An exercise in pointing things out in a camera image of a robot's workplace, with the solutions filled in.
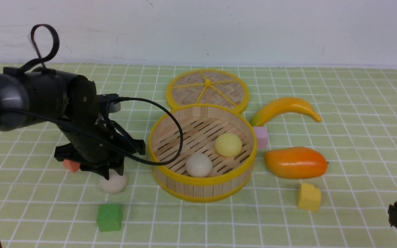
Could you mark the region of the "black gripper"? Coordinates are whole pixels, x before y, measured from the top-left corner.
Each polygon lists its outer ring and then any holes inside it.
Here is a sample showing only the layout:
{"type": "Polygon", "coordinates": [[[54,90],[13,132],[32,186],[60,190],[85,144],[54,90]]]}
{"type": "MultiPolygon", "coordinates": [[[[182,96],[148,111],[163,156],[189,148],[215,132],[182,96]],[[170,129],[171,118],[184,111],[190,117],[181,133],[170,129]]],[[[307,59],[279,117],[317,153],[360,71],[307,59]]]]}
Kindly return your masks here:
{"type": "Polygon", "coordinates": [[[58,125],[69,143],[55,150],[58,161],[68,159],[79,162],[82,171],[97,173],[109,180],[113,169],[119,176],[124,174],[125,156],[110,148],[104,142],[115,145],[128,154],[145,155],[145,142],[132,138],[116,122],[102,115],[97,101],[95,83],[83,76],[77,76],[68,83],[69,104],[64,122],[71,128],[58,125]]]}

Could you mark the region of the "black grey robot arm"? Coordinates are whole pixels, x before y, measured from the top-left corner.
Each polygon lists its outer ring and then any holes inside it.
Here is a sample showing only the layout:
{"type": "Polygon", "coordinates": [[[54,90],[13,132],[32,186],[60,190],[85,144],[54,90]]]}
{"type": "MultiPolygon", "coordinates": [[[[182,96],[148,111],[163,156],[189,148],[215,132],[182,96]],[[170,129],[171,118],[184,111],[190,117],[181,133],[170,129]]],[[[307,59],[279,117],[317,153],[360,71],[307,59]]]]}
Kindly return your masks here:
{"type": "Polygon", "coordinates": [[[0,73],[0,131],[54,123],[69,140],[68,144],[55,148],[55,159],[79,164],[81,171],[97,174],[105,180],[111,179],[109,171],[123,176],[126,157],[151,165],[155,171],[174,178],[170,166],[180,163],[184,154],[192,152],[192,132],[205,127],[198,121],[187,127],[180,112],[186,110],[191,114],[194,108],[199,107],[205,108],[208,118],[221,120],[223,115],[215,114],[215,110],[220,110],[244,123],[248,134],[255,133],[253,127],[256,121],[249,124],[235,109],[219,105],[197,103],[168,111],[148,99],[98,94],[95,82],[70,72],[45,67],[37,67],[29,72],[5,67],[0,73]],[[178,140],[178,144],[167,143],[161,148],[167,151],[174,148],[175,151],[160,159],[156,157],[156,141],[149,139],[148,144],[145,144],[141,139],[132,138],[117,122],[109,119],[109,114],[118,112],[120,103],[124,101],[146,102],[163,110],[165,115],[161,121],[168,119],[177,128],[169,137],[178,140]]]}

